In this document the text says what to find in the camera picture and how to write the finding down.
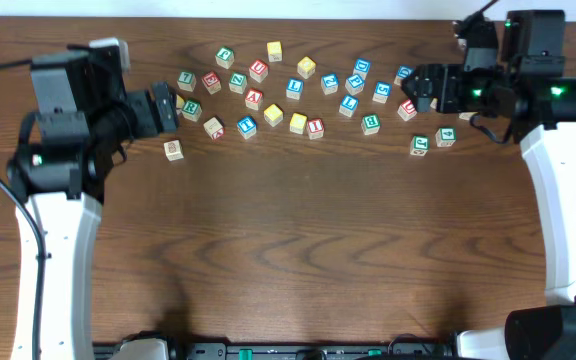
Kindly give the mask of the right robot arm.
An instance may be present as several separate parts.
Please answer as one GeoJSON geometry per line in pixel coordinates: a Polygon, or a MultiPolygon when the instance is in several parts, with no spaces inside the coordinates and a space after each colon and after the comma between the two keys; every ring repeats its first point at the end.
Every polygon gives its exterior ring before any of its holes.
{"type": "Polygon", "coordinates": [[[458,359],[576,359],[576,77],[564,73],[565,14],[516,10],[497,29],[482,12],[454,22],[459,64],[423,64],[402,82],[420,112],[504,117],[534,185],[546,303],[455,338],[458,359]]]}

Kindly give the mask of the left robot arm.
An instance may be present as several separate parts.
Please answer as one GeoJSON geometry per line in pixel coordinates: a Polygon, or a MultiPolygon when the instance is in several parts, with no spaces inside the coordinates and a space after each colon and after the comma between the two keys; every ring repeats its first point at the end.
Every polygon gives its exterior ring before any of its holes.
{"type": "Polygon", "coordinates": [[[14,359],[95,356],[91,273],[106,177],[134,141],[179,126],[169,85],[129,92],[129,68],[117,38],[30,61],[38,108],[7,163],[21,249],[14,359]]]}

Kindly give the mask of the yellow letter C block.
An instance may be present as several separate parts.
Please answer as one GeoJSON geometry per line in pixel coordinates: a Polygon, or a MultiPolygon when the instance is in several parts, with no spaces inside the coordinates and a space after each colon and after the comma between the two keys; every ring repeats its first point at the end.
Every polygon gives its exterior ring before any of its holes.
{"type": "Polygon", "coordinates": [[[308,118],[306,115],[301,113],[293,113],[289,123],[289,130],[292,133],[302,135],[304,133],[304,129],[308,118]]]}

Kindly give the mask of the yellow letter O block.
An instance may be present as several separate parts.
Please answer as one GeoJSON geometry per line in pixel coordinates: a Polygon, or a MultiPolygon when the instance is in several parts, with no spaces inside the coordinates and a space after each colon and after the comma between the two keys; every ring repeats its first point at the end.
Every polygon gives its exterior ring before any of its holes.
{"type": "Polygon", "coordinates": [[[308,56],[303,57],[297,64],[297,73],[304,79],[310,78],[316,71],[316,63],[308,56]]]}

